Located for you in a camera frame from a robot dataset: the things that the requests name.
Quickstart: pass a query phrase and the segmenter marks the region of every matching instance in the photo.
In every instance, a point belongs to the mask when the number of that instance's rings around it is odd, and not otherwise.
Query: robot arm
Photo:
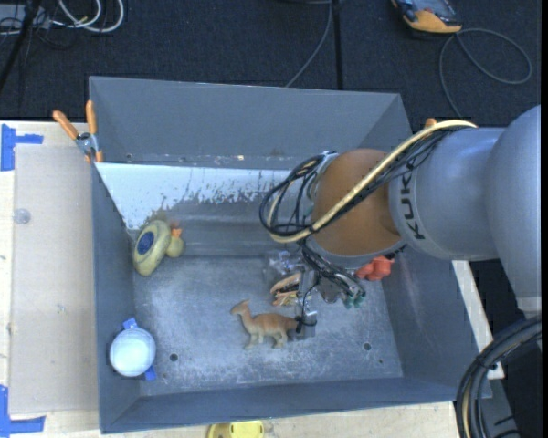
[[[518,307],[538,313],[540,111],[528,110],[506,129],[443,133],[427,125],[415,135],[421,141],[400,152],[340,154],[310,185],[312,224],[279,241],[312,236],[311,251],[349,269],[404,245],[441,259],[499,258]]]

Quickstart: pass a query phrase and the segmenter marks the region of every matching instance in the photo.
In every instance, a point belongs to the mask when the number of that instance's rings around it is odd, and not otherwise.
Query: orange object
[[[77,129],[67,118],[67,115],[65,115],[61,110],[53,110],[53,119],[83,150],[85,154],[85,161],[87,163],[91,163],[92,160],[95,162],[103,162],[103,151],[100,149],[97,142],[98,122],[96,121],[92,100],[88,100],[85,104],[85,116],[90,134],[83,133],[79,135]]]
[[[93,109],[93,100],[88,100],[85,104],[85,117],[88,122],[90,134],[94,135],[98,132],[98,122],[95,119],[95,110]]]
[[[79,137],[79,132],[63,112],[60,110],[53,110],[53,119],[63,128],[72,140],[76,140]]]
[[[427,119],[426,123],[424,124],[424,128],[432,127],[433,125],[437,124],[437,119]]]
[[[379,281],[392,273],[393,259],[388,259],[385,256],[377,256],[367,265],[360,267],[355,275],[360,279],[368,281]]]

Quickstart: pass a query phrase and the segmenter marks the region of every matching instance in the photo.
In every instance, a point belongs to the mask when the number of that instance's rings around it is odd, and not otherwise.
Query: yellow toy
[[[140,232],[132,253],[134,268],[142,276],[149,276],[164,256],[177,258],[184,251],[183,229],[171,228],[165,221],[154,220]]]

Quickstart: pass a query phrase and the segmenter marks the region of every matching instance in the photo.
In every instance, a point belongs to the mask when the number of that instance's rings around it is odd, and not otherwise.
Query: white plastic object
[[[142,375],[153,364],[156,343],[153,336],[142,328],[128,328],[111,343],[111,366],[120,375],[135,377]]]

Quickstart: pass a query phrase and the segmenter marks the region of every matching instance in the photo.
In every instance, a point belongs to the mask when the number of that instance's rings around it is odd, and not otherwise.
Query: yellow object
[[[184,251],[184,241],[181,238],[181,233],[183,229],[172,229],[171,230],[171,243],[166,249],[166,255],[171,258],[177,258]]]
[[[150,222],[140,232],[132,252],[134,268],[142,276],[149,276],[165,255],[177,258],[184,251],[182,229],[171,229],[165,221]]]
[[[262,438],[264,425],[260,420],[216,423],[211,425],[207,438]]]
[[[439,34],[452,34],[457,33],[461,30],[461,25],[447,26],[440,20],[438,16],[427,10],[418,10],[414,13],[414,15],[417,21],[411,21],[406,17],[406,15],[404,15],[403,18],[410,27],[418,31],[426,31],[429,33]]]

